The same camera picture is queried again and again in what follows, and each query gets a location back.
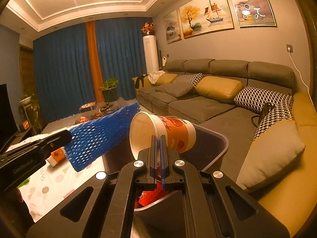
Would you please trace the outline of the red white snack bag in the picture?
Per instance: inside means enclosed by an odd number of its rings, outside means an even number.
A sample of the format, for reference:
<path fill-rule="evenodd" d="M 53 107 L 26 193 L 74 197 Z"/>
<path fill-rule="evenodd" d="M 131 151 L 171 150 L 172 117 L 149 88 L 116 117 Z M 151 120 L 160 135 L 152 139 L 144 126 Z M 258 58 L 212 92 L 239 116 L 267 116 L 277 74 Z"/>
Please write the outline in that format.
<path fill-rule="evenodd" d="M 165 191 L 162 189 L 162 184 L 160 181 L 157 182 L 157 187 L 154 191 L 143 191 L 141 195 L 137 198 L 134 208 L 141 208 L 148 206 L 149 204 L 163 198 L 168 195 L 170 191 Z"/>

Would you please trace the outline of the blue foam net sleeve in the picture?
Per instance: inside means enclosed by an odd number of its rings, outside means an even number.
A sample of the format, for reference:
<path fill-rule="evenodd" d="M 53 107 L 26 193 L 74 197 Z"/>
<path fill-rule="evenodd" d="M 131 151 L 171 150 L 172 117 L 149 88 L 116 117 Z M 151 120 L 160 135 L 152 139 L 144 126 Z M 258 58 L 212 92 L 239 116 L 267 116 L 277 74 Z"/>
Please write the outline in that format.
<path fill-rule="evenodd" d="M 126 138 L 132 119 L 139 111 L 139 104 L 133 103 L 113 114 L 71 128 L 72 140 L 64 150 L 74 170 L 82 171 Z"/>

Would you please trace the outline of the orange white paper cup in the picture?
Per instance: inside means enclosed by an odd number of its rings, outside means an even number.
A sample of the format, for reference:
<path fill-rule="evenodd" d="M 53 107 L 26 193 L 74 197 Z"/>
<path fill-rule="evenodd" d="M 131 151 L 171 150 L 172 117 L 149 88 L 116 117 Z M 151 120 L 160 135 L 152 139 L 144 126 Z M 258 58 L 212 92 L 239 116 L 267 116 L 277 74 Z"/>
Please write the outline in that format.
<path fill-rule="evenodd" d="M 179 154 L 193 148 L 196 143 L 196 131 L 192 123 L 184 119 L 138 112 L 130 125 L 130 147 L 137 159 L 141 150 L 151 145 L 152 136 L 165 136 L 167 147 Z"/>

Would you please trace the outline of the grey plastic trash bin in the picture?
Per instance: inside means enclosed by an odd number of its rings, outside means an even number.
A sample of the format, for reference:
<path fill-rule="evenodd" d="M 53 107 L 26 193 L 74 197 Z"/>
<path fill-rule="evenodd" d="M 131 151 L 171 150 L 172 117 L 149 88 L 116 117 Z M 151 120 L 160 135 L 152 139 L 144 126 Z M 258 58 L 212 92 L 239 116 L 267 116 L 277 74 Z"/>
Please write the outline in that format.
<path fill-rule="evenodd" d="M 196 124 L 194 128 L 196 142 L 190 150 L 180 154 L 180 159 L 206 173 L 219 170 L 228 141 L 213 130 Z M 129 138 L 124 138 L 103 154 L 102 159 L 108 174 L 116 173 L 134 161 Z M 173 191 L 134 211 L 130 237 L 186 237 L 185 213 L 182 192 Z"/>

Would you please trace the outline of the patterned white tablecloth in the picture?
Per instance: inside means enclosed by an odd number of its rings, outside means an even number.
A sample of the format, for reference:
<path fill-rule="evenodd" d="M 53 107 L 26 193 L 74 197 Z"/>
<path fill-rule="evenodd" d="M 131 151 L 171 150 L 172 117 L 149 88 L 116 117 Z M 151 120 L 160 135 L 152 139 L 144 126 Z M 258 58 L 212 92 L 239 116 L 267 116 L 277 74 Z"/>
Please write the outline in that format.
<path fill-rule="evenodd" d="M 103 170 L 102 157 L 80 172 L 75 171 L 66 158 L 55 167 L 46 162 L 19 189 L 33 220 L 37 222 L 94 174 Z"/>

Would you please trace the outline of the fruit bowl on table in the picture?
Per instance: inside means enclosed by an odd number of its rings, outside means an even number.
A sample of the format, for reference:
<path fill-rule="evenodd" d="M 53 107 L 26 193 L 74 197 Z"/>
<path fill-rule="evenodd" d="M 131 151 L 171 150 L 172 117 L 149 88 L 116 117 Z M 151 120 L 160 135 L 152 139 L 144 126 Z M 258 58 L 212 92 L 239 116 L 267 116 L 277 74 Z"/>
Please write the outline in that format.
<path fill-rule="evenodd" d="M 86 122 L 88 122 L 88 121 L 89 121 L 89 120 L 88 120 L 87 117 L 81 116 L 81 117 L 79 117 L 79 118 L 75 121 L 75 125 L 80 124 L 80 123 L 86 123 Z"/>

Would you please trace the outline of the near grey pillow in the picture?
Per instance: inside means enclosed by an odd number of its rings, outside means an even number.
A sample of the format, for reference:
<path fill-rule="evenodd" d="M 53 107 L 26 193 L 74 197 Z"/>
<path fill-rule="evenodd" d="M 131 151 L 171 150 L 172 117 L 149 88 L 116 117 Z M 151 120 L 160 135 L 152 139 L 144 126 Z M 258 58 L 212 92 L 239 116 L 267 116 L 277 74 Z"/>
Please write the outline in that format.
<path fill-rule="evenodd" d="M 284 177 L 305 151 L 294 120 L 282 120 L 251 144 L 236 184 L 254 192 Z"/>

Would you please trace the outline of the patterned box on table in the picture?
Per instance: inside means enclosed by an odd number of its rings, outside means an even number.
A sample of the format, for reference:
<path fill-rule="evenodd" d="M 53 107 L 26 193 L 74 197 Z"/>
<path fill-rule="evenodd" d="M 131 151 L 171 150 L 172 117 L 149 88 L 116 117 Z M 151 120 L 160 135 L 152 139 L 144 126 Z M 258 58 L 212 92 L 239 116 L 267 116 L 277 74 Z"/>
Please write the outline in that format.
<path fill-rule="evenodd" d="M 81 113 L 87 112 L 87 111 L 92 111 L 96 108 L 96 105 L 97 105 L 97 102 L 90 102 L 90 103 L 84 104 L 79 108 L 79 111 Z"/>

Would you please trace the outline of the blue curtains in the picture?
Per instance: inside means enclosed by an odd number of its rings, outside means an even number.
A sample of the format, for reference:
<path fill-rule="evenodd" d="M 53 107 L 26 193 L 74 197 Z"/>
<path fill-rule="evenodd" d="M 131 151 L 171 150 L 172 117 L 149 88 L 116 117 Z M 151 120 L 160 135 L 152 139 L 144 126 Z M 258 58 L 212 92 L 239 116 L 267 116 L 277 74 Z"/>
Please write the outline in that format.
<path fill-rule="evenodd" d="M 76 24 L 37 38 L 34 75 L 47 123 L 76 114 L 89 102 L 102 102 L 102 84 L 115 77 L 118 93 L 135 98 L 132 79 L 146 72 L 144 23 L 151 18 L 110 18 Z"/>

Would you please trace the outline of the orange curtain strip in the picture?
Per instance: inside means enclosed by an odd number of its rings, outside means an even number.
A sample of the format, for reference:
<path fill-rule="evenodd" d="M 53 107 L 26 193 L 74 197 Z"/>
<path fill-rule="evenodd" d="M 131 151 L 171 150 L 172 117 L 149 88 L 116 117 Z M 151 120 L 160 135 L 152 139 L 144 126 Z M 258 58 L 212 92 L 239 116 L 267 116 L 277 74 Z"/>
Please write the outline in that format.
<path fill-rule="evenodd" d="M 104 98 L 102 95 L 102 91 L 99 90 L 99 87 L 103 84 L 103 78 L 98 57 L 96 23 L 95 21 L 86 22 L 85 27 L 87 34 L 90 70 L 92 76 L 92 83 L 95 91 L 96 102 L 101 103 L 104 100 Z"/>

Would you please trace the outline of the white cloth on sofa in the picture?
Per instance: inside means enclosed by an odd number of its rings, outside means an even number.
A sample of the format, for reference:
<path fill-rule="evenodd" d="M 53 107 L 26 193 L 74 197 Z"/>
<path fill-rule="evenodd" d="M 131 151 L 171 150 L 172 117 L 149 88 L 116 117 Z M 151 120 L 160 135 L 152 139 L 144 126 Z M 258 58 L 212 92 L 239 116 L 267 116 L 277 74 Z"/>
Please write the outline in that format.
<path fill-rule="evenodd" d="M 148 80 L 150 81 L 151 84 L 155 84 L 158 79 L 165 74 L 164 70 L 159 70 L 159 71 L 153 71 L 148 74 Z"/>

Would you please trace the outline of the white standing air conditioner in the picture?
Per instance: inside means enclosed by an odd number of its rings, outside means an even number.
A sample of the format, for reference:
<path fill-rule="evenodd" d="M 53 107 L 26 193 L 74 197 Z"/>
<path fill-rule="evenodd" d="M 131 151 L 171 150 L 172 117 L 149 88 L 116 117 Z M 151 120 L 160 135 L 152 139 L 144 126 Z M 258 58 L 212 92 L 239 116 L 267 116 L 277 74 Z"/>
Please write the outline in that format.
<path fill-rule="evenodd" d="M 156 47 L 156 38 L 154 35 L 144 36 L 143 47 L 145 52 L 145 62 L 147 73 L 159 70 L 158 51 Z"/>

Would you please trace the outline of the flower decoration on conditioner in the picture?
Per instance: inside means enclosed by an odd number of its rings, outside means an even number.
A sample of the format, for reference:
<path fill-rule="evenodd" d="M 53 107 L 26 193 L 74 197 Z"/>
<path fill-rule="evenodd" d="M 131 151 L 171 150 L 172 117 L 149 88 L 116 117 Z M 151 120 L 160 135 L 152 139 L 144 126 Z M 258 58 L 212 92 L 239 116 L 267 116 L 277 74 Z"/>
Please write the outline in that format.
<path fill-rule="evenodd" d="M 154 35 L 154 23 L 153 22 L 145 22 L 141 27 L 141 32 L 146 35 Z"/>

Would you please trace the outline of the left landscape painting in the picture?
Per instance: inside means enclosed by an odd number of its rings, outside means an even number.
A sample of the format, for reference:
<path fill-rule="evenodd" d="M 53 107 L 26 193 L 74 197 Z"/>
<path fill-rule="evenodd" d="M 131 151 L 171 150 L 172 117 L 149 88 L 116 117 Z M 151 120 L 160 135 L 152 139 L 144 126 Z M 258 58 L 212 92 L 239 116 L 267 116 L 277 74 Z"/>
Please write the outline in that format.
<path fill-rule="evenodd" d="M 167 44 L 181 40 L 178 12 L 174 10 L 163 17 Z"/>

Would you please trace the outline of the right seascape painting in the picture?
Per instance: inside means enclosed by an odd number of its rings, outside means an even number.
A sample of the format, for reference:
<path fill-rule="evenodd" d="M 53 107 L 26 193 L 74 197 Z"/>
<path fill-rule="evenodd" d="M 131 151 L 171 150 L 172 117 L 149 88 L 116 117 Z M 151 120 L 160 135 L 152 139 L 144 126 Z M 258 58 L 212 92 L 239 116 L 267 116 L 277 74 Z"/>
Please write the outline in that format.
<path fill-rule="evenodd" d="M 277 26 L 269 0 L 232 0 L 240 28 Z"/>

